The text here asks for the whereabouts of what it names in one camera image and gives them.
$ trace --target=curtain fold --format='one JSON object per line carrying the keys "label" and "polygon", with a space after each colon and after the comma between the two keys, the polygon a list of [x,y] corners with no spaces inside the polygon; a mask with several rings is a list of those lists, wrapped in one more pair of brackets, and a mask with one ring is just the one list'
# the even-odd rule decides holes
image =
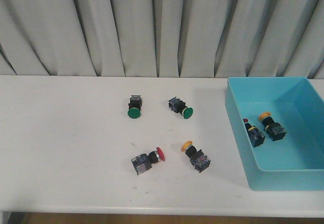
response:
{"label": "curtain fold", "polygon": [[0,74],[324,78],[324,0],[0,0]]}

